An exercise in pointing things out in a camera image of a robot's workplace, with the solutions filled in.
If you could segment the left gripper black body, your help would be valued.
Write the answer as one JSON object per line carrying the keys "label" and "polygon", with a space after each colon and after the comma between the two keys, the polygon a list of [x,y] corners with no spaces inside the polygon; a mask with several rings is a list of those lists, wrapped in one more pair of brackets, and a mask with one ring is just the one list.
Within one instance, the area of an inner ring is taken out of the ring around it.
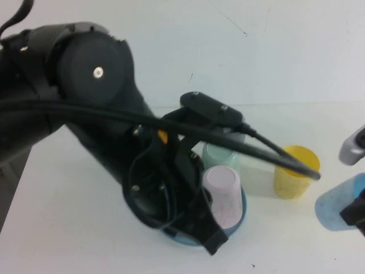
{"label": "left gripper black body", "polygon": [[113,167],[128,206],[142,223],[204,243],[221,228],[202,183],[202,161],[192,151],[207,133],[178,135],[138,124],[114,125],[109,143]]}

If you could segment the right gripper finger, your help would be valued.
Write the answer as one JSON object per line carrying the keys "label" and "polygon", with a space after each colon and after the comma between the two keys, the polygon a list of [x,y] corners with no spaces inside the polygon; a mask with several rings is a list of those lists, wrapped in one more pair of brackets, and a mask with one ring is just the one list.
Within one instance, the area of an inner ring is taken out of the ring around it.
{"label": "right gripper finger", "polygon": [[364,190],[340,212],[340,216],[347,225],[356,226],[364,235]]}

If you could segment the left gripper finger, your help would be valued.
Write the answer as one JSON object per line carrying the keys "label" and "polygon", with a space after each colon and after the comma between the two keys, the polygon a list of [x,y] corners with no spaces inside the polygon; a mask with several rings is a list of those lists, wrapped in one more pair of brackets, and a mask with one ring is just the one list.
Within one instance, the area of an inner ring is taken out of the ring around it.
{"label": "left gripper finger", "polygon": [[227,240],[228,236],[223,229],[219,228],[204,242],[204,248],[213,256]]}

